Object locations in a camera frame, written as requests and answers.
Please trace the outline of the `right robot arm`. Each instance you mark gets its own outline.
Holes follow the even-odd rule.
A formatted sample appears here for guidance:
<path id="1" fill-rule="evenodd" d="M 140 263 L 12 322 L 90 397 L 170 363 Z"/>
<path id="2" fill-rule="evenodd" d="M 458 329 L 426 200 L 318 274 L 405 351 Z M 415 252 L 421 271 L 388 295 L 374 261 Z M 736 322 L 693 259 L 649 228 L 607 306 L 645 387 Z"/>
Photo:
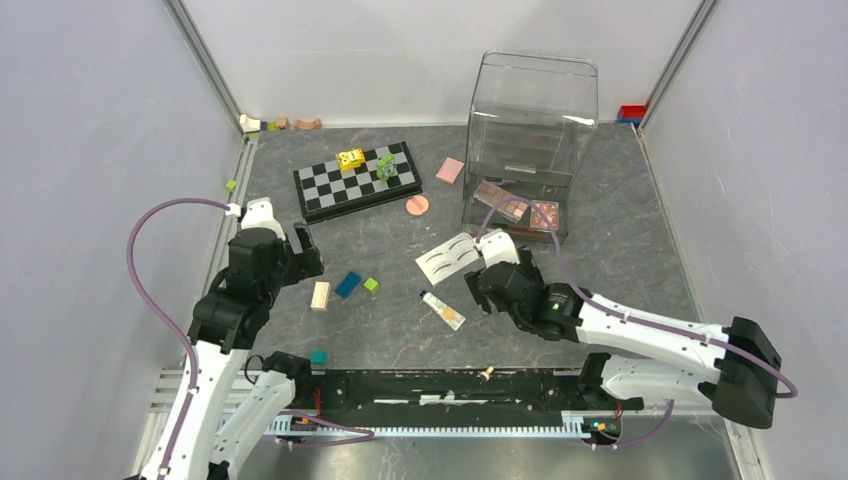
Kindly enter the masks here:
<path id="1" fill-rule="evenodd" d="M 587 357 L 577 392 L 591 408 L 612 400 L 676 400 L 708 405 L 756 429 L 773 424 L 782 358 L 753 320 L 687 322 L 631 309 L 585 288 L 547 283 L 526 248 L 519 249 L 517 261 L 469 272 L 464 280 L 484 312 L 507 314 L 523 332 L 632 353 Z"/>

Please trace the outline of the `pink sponge pad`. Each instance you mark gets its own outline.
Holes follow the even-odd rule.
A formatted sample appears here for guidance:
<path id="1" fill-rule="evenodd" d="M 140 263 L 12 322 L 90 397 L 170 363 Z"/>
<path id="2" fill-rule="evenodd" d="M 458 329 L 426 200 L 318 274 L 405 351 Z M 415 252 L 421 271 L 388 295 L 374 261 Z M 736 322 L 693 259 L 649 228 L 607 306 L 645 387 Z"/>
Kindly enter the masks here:
<path id="1" fill-rule="evenodd" d="M 453 185 L 460 177 L 465 163 L 452 157 L 447 157 L 436 173 L 436 178 Z"/>

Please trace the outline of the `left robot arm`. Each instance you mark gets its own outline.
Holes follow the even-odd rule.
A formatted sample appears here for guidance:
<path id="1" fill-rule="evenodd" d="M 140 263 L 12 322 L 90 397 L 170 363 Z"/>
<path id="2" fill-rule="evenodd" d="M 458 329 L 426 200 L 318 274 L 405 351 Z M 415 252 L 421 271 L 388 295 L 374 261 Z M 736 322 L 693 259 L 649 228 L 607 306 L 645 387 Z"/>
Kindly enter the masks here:
<path id="1" fill-rule="evenodd" d="M 228 264 L 195 304 L 188 331 L 195 364 L 185 371 L 165 429 L 141 479 L 237 479 L 273 418 L 314 394 L 306 358 L 277 352 L 248 398 L 221 420 L 231 387 L 282 288 L 323 273 L 309 227 L 252 226 L 228 243 Z"/>

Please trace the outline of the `small clear eyeshadow palette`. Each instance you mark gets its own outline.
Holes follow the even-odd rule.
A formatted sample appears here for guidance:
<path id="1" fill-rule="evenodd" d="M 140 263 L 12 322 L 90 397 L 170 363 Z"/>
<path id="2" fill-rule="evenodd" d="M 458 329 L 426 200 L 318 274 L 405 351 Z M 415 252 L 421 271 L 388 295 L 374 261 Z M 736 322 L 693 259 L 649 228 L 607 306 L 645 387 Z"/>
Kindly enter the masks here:
<path id="1" fill-rule="evenodd" d="M 558 230 L 561 223 L 561 210 L 558 202 L 534 201 L 530 208 L 530 228 L 535 231 L 545 231 L 549 228 Z"/>

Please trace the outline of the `brown eyeshadow palette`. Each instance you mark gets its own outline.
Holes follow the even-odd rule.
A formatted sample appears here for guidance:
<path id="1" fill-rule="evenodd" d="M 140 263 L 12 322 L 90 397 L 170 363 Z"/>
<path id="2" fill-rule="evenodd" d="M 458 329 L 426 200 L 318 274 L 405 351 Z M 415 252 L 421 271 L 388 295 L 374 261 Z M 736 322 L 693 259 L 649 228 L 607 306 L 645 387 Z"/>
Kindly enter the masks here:
<path id="1" fill-rule="evenodd" d="M 521 221 L 529 210 L 527 202 L 489 181 L 482 181 L 474 190 L 472 198 L 486 206 L 495 207 L 497 213 L 514 223 Z"/>

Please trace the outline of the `clear acrylic makeup organizer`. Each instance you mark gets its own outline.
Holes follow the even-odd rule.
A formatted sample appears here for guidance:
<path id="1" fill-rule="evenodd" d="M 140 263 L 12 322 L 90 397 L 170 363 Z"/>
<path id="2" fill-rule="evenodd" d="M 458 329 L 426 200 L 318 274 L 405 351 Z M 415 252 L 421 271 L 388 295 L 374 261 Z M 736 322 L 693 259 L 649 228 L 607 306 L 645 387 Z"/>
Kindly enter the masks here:
<path id="1" fill-rule="evenodd" d="M 588 59 L 491 50 L 483 54 L 467 129 L 463 213 L 468 233 L 481 226 L 515 239 L 549 241 L 569 233 L 571 187 L 598 127 L 598 68 Z M 529 204 L 514 223 L 472 198 L 482 181 Z M 558 202 L 558 230 L 530 228 L 534 201 Z"/>

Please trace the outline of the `cream wooden block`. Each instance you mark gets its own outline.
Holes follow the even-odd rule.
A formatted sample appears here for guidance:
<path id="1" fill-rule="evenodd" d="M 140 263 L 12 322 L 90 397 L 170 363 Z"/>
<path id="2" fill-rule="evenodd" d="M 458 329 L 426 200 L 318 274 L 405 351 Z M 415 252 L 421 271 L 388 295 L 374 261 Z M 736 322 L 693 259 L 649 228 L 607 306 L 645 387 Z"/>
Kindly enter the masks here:
<path id="1" fill-rule="evenodd" d="M 326 281 L 317 281 L 313 288 L 310 308 L 313 311 L 326 311 L 328 308 L 330 284 Z"/>

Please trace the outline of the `peach powder puff brush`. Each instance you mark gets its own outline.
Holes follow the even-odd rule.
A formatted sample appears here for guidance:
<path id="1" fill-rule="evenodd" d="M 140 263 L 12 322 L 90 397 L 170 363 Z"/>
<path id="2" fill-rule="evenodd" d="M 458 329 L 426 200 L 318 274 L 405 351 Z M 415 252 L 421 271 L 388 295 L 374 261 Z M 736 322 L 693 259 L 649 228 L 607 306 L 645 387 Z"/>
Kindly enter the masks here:
<path id="1" fill-rule="evenodd" d="M 422 216 L 428 212 L 430 202 L 423 195 L 414 195 L 406 200 L 405 208 L 412 216 Z"/>

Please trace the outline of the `blue block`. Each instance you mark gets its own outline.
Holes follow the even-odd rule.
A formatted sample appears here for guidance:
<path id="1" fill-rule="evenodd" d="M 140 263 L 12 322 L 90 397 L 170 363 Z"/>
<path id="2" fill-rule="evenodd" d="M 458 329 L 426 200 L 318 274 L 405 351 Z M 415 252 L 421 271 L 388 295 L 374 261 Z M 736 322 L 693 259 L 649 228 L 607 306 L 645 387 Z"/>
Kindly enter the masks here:
<path id="1" fill-rule="evenodd" d="M 334 293 L 342 299 L 348 299 L 361 281 L 362 277 L 358 273 L 349 271 L 335 287 Z"/>

